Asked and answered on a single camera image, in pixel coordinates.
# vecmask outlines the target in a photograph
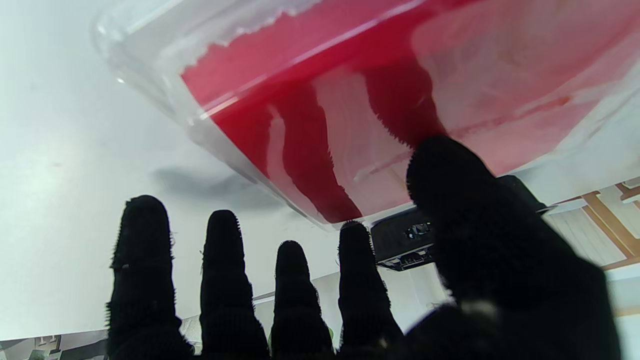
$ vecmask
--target white wall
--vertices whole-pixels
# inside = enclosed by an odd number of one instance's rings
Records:
[[[622,358],[640,360],[640,314],[616,318]]]

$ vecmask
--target transparent plastic tray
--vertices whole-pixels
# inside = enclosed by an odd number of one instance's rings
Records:
[[[94,35],[121,81],[318,224],[408,207],[429,135],[500,175],[640,86],[637,0],[130,0]],[[607,117],[589,121],[562,151]]]

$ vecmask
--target black glove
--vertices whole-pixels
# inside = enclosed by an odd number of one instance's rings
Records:
[[[604,273],[466,147],[424,140],[407,171],[436,228],[433,257],[455,298],[394,359],[619,359]]]
[[[344,342],[339,356],[379,354],[402,332],[391,316],[363,225],[348,223],[341,231],[340,265]],[[193,357],[193,347],[179,333],[181,321],[175,316],[170,230],[159,200],[144,195],[127,203],[111,267],[115,280],[108,304],[108,356],[114,360]],[[295,241],[281,244],[275,273],[273,357],[334,357],[307,260]],[[269,358],[263,328],[253,313],[239,225],[227,210],[209,218],[200,307],[202,357]]]

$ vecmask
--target white surface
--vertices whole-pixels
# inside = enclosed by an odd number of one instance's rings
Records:
[[[273,289],[277,245],[298,240],[312,277],[337,271],[337,236],[319,230],[191,144],[118,84],[90,44],[107,3],[5,1],[0,12],[0,340],[104,327],[108,269],[124,201],[150,193],[175,233],[178,314],[198,310],[200,253],[214,209],[245,235],[256,295]],[[544,202],[640,175],[640,97],[584,151],[522,176]]]
[[[623,360],[640,360],[640,315],[616,318]]]

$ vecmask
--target black device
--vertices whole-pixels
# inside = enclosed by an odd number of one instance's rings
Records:
[[[431,222],[418,209],[376,222],[371,227],[376,264],[403,271],[432,263],[433,235]]]
[[[500,176],[498,182],[509,188],[514,198],[524,201],[542,215],[553,207],[544,205],[513,175]],[[376,264],[395,271],[416,268],[434,262],[430,251],[438,224],[432,224],[418,209],[410,209],[377,221],[371,227]]]

